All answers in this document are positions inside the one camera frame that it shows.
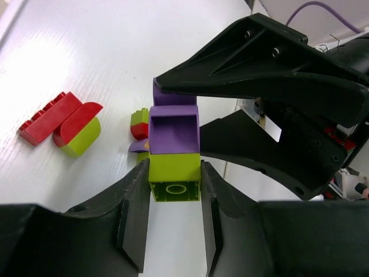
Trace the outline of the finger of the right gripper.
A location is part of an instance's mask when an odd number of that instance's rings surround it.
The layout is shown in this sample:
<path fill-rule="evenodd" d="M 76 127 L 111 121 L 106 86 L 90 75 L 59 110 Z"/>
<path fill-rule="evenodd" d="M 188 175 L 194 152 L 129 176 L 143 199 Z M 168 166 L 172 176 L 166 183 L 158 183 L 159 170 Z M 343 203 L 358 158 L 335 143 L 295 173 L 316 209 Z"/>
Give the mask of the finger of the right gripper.
<path fill-rule="evenodd" d="M 304 114 L 288 109 L 279 141 L 244 111 L 200 127 L 201 155 L 259 171 L 302 200 L 321 194 L 348 152 Z"/>
<path fill-rule="evenodd" d="M 159 75 L 165 93 L 263 98 L 345 127 L 368 115 L 368 77 L 263 14 L 235 21 L 190 59 Z"/>

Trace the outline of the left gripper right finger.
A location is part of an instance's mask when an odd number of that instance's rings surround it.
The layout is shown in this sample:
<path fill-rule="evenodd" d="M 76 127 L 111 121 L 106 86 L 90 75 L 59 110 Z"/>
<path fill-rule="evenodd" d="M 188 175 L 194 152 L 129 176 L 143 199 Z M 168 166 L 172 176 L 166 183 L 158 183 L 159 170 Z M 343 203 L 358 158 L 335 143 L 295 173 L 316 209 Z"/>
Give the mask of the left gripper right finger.
<path fill-rule="evenodd" d="M 207 276 L 367 276 L 368 202 L 256 202 L 201 164 Z"/>

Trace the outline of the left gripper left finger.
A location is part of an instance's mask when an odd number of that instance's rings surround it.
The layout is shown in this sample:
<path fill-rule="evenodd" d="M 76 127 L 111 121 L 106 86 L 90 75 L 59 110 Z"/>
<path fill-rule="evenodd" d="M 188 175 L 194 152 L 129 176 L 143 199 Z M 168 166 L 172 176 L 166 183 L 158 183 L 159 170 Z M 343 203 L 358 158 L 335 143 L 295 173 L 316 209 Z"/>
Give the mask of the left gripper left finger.
<path fill-rule="evenodd" d="M 2 276 L 138 276 L 144 270 L 149 161 L 64 213 L 1 205 Z"/>

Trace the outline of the green square lego brick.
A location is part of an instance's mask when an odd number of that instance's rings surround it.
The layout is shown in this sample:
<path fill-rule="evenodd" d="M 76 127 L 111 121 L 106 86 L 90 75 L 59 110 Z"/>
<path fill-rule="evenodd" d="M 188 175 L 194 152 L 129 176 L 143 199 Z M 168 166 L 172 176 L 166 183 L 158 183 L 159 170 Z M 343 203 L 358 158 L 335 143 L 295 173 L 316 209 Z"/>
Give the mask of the green square lego brick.
<path fill-rule="evenodd" d="M 200 154 L 151 155 L 148 181 L 156 202 L 198 201 L 201 186 Z"/>

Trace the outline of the purple lego piece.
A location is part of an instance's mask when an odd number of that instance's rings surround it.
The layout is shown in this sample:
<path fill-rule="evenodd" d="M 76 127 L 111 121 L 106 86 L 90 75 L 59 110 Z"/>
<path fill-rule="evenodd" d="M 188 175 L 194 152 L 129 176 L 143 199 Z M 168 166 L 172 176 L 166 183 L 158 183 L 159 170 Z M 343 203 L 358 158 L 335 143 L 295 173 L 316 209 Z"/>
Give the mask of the purple lego piece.
<path fill-rule="evenodd" d="M 149 145 L 152 155 L 200 153 L 196 96 L 164 93 L 153 80 Z"/>

